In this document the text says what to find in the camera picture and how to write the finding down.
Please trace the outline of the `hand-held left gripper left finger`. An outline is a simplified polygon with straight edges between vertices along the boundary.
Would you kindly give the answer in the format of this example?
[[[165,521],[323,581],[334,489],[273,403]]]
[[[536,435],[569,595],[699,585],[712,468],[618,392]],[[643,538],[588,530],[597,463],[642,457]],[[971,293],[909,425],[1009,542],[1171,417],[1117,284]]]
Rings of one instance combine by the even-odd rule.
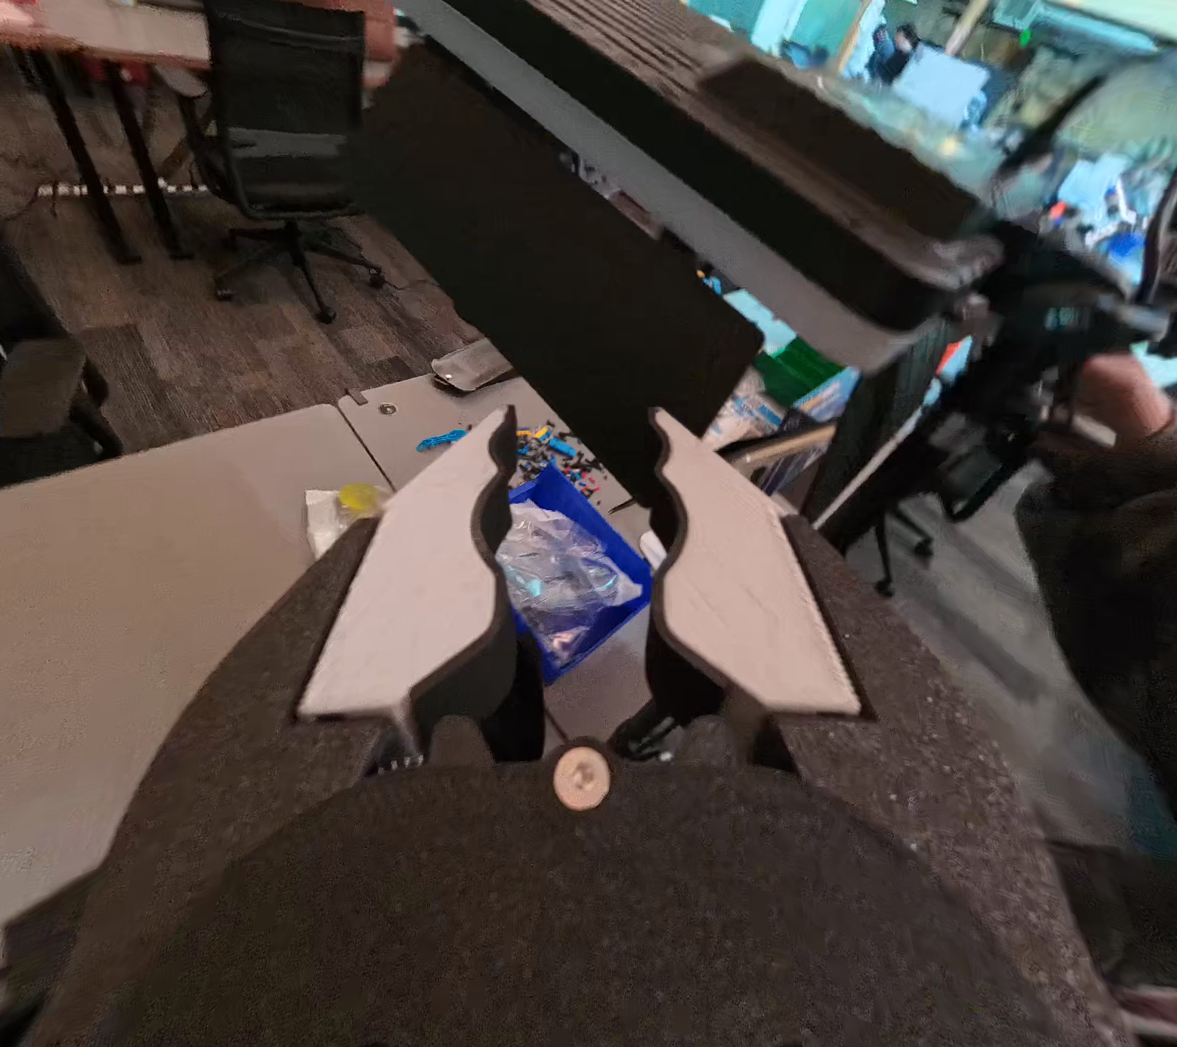
[[[496,549],[511,525],[512,406],[395,492],[298,702],[301,721],[485,722],[517,674]]]

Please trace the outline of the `grey flat pad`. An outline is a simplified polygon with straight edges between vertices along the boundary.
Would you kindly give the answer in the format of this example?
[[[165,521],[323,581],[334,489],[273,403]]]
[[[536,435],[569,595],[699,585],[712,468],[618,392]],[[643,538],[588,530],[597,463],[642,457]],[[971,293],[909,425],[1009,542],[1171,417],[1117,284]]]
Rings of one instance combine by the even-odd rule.
[[[439,386],[461,396],[517,375],[515,365],[485,337],[435,358],[430,370]]]

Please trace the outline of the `person's right hand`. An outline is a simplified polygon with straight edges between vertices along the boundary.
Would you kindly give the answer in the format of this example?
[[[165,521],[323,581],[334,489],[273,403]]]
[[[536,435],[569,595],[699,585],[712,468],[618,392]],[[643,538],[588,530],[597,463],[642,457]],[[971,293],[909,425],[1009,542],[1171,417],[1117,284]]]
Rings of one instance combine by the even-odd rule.
[[[1158,436],[1174,423],[1176,408],[1130,352],[1101,353],[1081,367],[1076,406],[1108,429],[1117,445]]]

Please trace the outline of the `black mesh office chair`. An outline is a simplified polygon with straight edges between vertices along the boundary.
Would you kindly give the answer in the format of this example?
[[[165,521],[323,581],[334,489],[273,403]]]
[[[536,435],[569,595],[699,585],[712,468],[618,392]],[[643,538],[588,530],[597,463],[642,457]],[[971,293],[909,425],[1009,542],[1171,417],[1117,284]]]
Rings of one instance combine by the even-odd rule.
[[[230,302],[239,275],[283,259],[301,275],[316,320],[331,325],[337,313],[310,255],[364,272],[374,289],[386,283],[332,228],[357,212],[346,157],[361,125],[365,17],[289,0],[200,4],[211,121],[197,99],[178,96],[185,142],[203,186],[244,218],[225,232],[231,260],[213,273],[213,295]]]

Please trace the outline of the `wooden top black table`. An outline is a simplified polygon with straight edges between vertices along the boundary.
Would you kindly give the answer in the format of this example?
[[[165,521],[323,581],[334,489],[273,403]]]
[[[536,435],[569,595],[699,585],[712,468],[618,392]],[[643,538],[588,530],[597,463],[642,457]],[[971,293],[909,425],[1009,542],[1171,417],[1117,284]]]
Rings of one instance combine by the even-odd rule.
[[[165,188],[152,162],[140,120],[122,80],[125,65],[201,71],[209,66],[208,27],[200,6],[158,0],[126,5],[117,0],[2,0],[2,44],[28,51],[32,69],[46,98],[78,174],[81,195],[110,255],[121,265],[141,261],[130,245],[110,202],[106,184],[90,157],[51,54],[83,55],[98,61],[124,130],[142,194],[169,257],[186,260],[186,245],[173,218]]]

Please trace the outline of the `bundle of clear plastic bags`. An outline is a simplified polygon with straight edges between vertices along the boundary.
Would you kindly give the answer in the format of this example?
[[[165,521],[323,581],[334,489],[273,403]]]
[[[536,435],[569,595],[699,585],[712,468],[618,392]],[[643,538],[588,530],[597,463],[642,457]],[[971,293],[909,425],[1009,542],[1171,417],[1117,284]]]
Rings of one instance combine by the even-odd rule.
[[[564,512],[529,499],[509,511],[496,560],[518,633],[536,642],[550,683],[640,613],[646,584]]]

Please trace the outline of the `pile of toy building parts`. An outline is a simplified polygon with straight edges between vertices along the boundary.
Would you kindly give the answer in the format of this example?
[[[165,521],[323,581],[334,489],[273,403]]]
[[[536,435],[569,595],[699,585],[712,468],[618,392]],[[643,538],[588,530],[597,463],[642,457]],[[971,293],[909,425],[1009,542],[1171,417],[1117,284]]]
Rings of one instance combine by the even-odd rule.
[[[413,457],[419,460],[415,474],[452,451],[478,422],[477,416],[463,412],[456,425],[422,436],[413,450]],[[566,427],[555,424],[551,418],[537,425],[517,427],[512,454],[513,468],[507,482],[511,493],[532,485],[548,468],[555,470],[559,478],[586,501],[601,504],[610,489],[603,463]]]

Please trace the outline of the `long white power strip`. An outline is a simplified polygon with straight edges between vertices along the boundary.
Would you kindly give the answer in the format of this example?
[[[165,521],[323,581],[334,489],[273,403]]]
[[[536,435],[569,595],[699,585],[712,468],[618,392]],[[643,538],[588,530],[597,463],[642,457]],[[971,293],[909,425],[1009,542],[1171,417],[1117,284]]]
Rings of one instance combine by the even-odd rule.
[[[202,184],[191,185],[171,185],[171,184],[160,184],[157,186],[158,195],[164,200],[180,200],[186,197],[198,197],[209,195],[211,191],[207,186]],[[103,196],[108,199],[144,199],[149,196],[152,191],[144,188],[142,184],[109,184],[105,183],[102,186]],[[65,180],[45,183],[37,186],[35,200],[48,200],[48,201],[60,201],[66,199],[87,199],[89,196],[89,190],[86,184],[71,183]]]

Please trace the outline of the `blue plastic bin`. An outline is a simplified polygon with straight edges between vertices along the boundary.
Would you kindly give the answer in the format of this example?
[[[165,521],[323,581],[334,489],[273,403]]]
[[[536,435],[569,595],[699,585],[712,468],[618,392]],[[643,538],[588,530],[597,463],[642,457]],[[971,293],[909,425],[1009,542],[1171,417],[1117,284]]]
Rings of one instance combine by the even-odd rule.
[[[538,506],[556,510],[564,512],[566,516],[572,519],[575,522],[580,523],[586,531],[591,532],[594,537],[602,539],[610,554],[610,557],[630,574],[641,574],[642,580],[646,585],[647,600],[645,607],[636,613],[631,619],[629,619],[624,625],[618,628],[613,634],[610,634],[599,646],[593,649],[587,653],[581,661],[576,662],[574,666],[569,667],[566,672],[561,673],[559,677],[554,678],[551,682],[548,682],[544,676],[544,668],[542,664],[540,652],[538,652],[539,667],[542,674],[542,682],[545,687],[553,687],[560,678],[566,676],[574,668],[577,668],[587,661],[588,657],[593,656],[598,650],[608,645],[613,636],[623,630],[629,623],[641,615],[641,613],[648,607],[652,593],[652,569],[643,555],[641,555],[623,536],[616,528],[610,525],[607,517],[592,505],[589,500],[586,500],[577,495],[572,488],[559,477],[555,468],[549,467],[545,470],[529,487],[526,487],[517,492],[507,493],[509,505],[516,504],[521,500],[529,500]],[[522,639],[529,639],[523,636],[520,633],[518,625],[516,623],[516,617],[512,613],[516,633]]]

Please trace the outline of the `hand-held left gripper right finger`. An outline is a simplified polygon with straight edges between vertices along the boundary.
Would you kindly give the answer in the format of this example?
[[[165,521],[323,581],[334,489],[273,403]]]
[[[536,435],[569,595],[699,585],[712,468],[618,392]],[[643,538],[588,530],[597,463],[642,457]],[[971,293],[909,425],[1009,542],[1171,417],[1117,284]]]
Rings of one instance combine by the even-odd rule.
[[[653,571],[646,683],[658,712],[688,728],[724,722],[737,748],[772,743],[781,717],[862,718],[846,664],[780,510],[669,411],[653,407]]]

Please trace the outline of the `black led light panel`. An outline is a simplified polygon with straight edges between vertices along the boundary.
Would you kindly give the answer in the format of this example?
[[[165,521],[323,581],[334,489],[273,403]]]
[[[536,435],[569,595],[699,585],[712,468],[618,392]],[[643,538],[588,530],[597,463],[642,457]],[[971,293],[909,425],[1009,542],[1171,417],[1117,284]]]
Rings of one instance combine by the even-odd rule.
[[[388,229],[631,495],[646,411],[700,434],[753,362],[716,267],[852,397],[824,505],[922,401],[921,341],[997,266],[943,132],[753,50],[672,0],[397,0],[423,40],[349,146]]]

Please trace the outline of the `clear plastic bag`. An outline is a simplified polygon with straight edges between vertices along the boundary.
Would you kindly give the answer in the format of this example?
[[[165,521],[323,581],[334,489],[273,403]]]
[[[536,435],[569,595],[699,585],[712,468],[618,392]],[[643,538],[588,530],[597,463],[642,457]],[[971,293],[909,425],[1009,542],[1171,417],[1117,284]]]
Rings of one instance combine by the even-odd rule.
[[[339,539],[353,525],[371,519],[354,519],[339,509],[337,492],[339,490],[308,489],[303,494],[304,525],[308,547],[317,560]]]

